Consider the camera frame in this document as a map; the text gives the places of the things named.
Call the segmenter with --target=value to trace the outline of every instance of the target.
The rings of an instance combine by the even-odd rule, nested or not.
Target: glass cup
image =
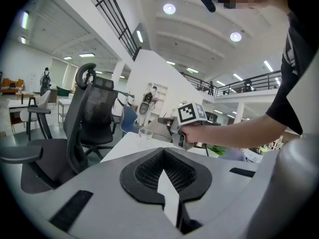
[[[149,141],[153,137],[153,132],[146,128],[141,128],[139,130],[139,138],[141,140]]]

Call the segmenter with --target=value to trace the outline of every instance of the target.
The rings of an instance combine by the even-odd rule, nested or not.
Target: brown sofa
[[[4,94],[16,93],[21,90],[23,80],[19,79],[17,82],[12,81],[8,78],[3,79],[0,91]]]

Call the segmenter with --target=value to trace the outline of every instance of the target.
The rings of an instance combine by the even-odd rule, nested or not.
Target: green plant
[[[228,148],[226,147],[215,146],[215,145],[208,145],[207,148],[210,149],[211,151],[214,151],[219,156],[225,155],[226,151],[228,150]]]

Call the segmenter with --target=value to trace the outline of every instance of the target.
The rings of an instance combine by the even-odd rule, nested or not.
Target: railing
[[[197,90],[205,92],[209,94],[210,96],[214,96],[215,93],[217,92],[217,88],[209,83],[205,82],[203,80],[200,80],[196,77],[193,77],[188,74],[181,73]]]
[[[135,61],[139,50],[116,0],[92,0],[120,42]]]
[[[260,90],[278,89],[281,83],[281,71],[255,76],[243,81],[219,87],[216,97]]]
[[[211,96],[219,97],[260,90],[278,89],[281,83],[281,71],[255,76],[243,81],[235,82],[223,87],[215,87],[209,82],[205,82],[191,75],[181,73],[197,90],[205,92]]]

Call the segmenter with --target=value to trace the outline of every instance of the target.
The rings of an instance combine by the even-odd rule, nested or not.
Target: black mesh office chair
[[[23,191],[36,194],[55,189],[88,167],[88,160],[80,143],[79,129],[92,87],[83,82],[82,75],[89,70],[95,78],[95,66],[93,63],[86,64],[77,73],[78,87],[63,124],[67,139],[52,139],[45,118],[51,110],[31,107],[28,111],[39,115],[39,125],[45,139],[32,140],[23,147],[0,150],[2,162],[22,164]]]
[[[113,141],[116,124],[113,121],[112,107],[118,96],[113,90],[114,83],[111,80],[96,77],[92,84],[87,105],[81,122],[81,143],[83,147],[89,148],[86,155],[96,153],[101,159],[103,156],[100,149],[112,149],[110,146],[101,146]]]

